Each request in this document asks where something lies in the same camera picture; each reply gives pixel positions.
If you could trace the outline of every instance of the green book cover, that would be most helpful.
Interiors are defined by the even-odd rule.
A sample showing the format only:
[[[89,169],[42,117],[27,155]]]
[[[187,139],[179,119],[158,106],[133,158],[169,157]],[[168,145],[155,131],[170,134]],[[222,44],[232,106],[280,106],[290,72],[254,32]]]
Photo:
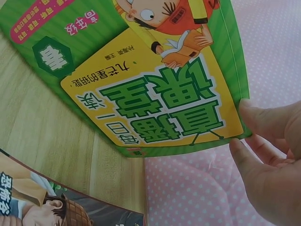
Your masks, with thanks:
[[[230,0],[7,0],[0,26],[37,75],[127,157],[250,135]]]

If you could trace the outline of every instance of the wood grain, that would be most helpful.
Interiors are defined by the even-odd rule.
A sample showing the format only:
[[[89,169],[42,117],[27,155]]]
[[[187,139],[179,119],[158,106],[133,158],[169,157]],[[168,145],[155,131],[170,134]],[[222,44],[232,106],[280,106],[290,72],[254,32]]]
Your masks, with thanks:
[[[146,212],[144,160],[125,158],[104,142],[38,78],[3,33],[0,103],[2,149],[62,184]]]

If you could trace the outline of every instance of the pink bedsheet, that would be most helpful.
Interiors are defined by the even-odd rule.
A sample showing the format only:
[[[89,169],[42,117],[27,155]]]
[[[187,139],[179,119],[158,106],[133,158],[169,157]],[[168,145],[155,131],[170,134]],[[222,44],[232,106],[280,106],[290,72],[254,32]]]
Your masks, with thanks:
[[[261,107],[301,99],[301,0],[233,0],[250,92]],[[270,226],[249,203],[228,146],[146,159],[149,226]]]

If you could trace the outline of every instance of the yellow label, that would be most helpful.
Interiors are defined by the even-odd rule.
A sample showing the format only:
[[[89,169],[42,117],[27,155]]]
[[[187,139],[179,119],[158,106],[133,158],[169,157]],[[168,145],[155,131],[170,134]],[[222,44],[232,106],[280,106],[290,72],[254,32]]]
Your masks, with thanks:
[[[61,86],[119,146],[190,145],[243,133],[210,47],[170,69],[127,29]]]

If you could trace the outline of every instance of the book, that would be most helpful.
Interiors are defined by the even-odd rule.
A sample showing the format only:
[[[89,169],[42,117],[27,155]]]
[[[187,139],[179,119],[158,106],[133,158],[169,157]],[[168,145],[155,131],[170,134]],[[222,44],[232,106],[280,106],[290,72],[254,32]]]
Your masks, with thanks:
[[[230,0],[7,0],[0,27],[36,74],[126,157],[250,135]]]
[[[142,213],[65,187],[0,149],[0,226],[145,226]]]
[[[203,36],[202,33],[192,30],[185,31],[178,41],[167,40],[169,45],[173,48],[165,50],[161,53],[162,62],[170,65],[173,61],[178,63],[178,67],[184,67],[189,60],[199,56],[201,50],[213,44],[213,41],[206,45],[197,45],[194,39],[198,36]]]

